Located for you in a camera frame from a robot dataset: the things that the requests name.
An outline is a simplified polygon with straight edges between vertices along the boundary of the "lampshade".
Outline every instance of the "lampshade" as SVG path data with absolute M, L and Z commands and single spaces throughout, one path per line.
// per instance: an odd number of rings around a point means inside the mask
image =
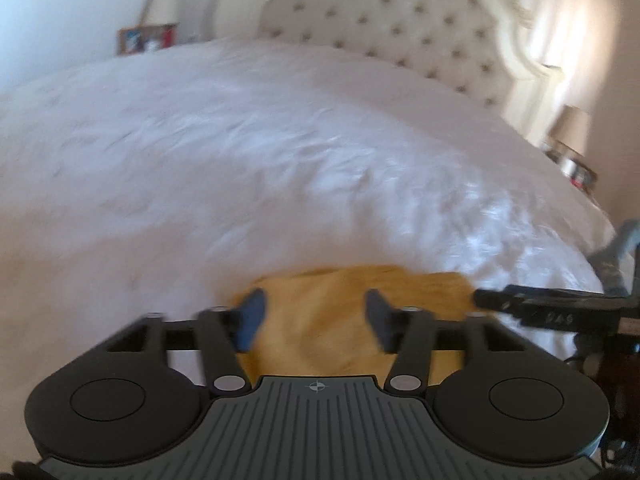
M 565 105 L 549 137 L 561 142 L 579 155 L 584 155 L 590 126 L 591 116 L 587 112 Z
M 178 0 L 151 0 L 143 25 L 175 25 L 178 23 Z

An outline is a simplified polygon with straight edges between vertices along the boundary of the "tufted headboard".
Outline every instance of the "tufted headboard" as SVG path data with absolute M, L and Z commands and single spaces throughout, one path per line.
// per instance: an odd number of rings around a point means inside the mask
M 331 45 L 435 78 L 539 144 L 562 75 L 527 55 L 527 25 L 514 0 L 219 0 L 214 16 L 217 38 Z

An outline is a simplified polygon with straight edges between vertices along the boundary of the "gray ridged plate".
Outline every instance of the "gray ridged plate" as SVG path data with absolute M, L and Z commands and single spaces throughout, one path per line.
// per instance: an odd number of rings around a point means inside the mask
M 586 457 L 545 468 L 479 458 L 443 435 L 419 400 L 388 396 L 368 377 L 267 377 L 247 396 L 214 402 L 192 435 L 146 462 L 41 467 L 60 480 L 586 480 L 598 472 Z

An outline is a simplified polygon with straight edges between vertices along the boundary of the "circular pad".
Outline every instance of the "circular pad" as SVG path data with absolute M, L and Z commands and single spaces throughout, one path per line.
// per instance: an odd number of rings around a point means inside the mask
M 447 377 L 433 408 L 461 446 L 489 460 L 548 465 L 595 450 L 609 421 L 599 387 L 561 362 L 489 352 Z
M 188 434 L 199 389 L 142 352 L 94 352 L 32 391 L 24 420 L 40 453 L 85 465 L 150 458 Z
M 244 388 L 246 382 L 237 375 L 225 375 L 213 381 L 213 386 L 221 392 L 236 392 Z
M 132 415 L 145 402 L 139 384 L 123 379 L 100 379 L 80 386 L 71 396 L 71 407 L 80 416 L 109 422 Z
M 396 375 L 389 384 L 400 392 L 410 392 L 420 388 L 422 381 L 412 375 Z
M 538 379 L 507 379 L 489 391 L 489 400 L 503 415 L 520 420 L 542 420 L 560 411 L 564 399 L 560 390 Z

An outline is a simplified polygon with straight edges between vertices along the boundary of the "white duvet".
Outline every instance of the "white duvet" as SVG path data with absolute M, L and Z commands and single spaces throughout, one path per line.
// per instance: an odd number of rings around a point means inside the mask
M 498 117 L 355 54 L 218 41 L 37 81 L 0 96 L 0 466 L 36 458 L 30 390 L 146 312 L 360 263 L 598 290 L 609 235 Z

